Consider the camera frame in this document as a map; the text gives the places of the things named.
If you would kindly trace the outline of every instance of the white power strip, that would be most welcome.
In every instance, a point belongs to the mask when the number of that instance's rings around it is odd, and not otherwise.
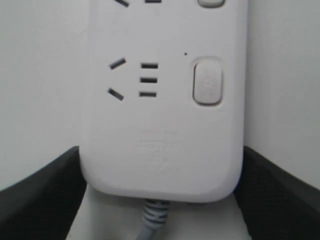
[[[248,0],[92,0],[80,157],[117,196],[212,202],[242,168]]]

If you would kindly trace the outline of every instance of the power socket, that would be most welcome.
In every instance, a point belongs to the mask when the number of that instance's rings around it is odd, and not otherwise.
[[[80,158],[97,190],[225,198],[243,158],[248,0],[92,0]]]

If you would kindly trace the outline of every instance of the power cord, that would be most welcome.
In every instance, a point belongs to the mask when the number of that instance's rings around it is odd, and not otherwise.
[[[152,240],[158,229],[166,224],[169,201],[147,199],[143,210],[143,227],[136,240]]]

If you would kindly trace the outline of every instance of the power switch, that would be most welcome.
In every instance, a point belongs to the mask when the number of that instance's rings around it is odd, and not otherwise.
[[[200,105],[215,105],[222,99],[223,72],[216,60],[203,60],[194,68],[193,99]]]
[[[198,0],[199,4],[204,8],[218,8],[222,6],[225,0]]]

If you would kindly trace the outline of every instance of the white wall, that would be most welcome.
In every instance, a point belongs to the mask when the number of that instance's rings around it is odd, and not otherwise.
[[[247,145],[318,188],[319,8],[250,1],[245,126]],[[89,0],[0,0],[0,189],[79,144],[88,14]],[[89,188],[69,239],[134,239],[142,205]],[[250,239],[233,197],[175,203],[162,237]]]

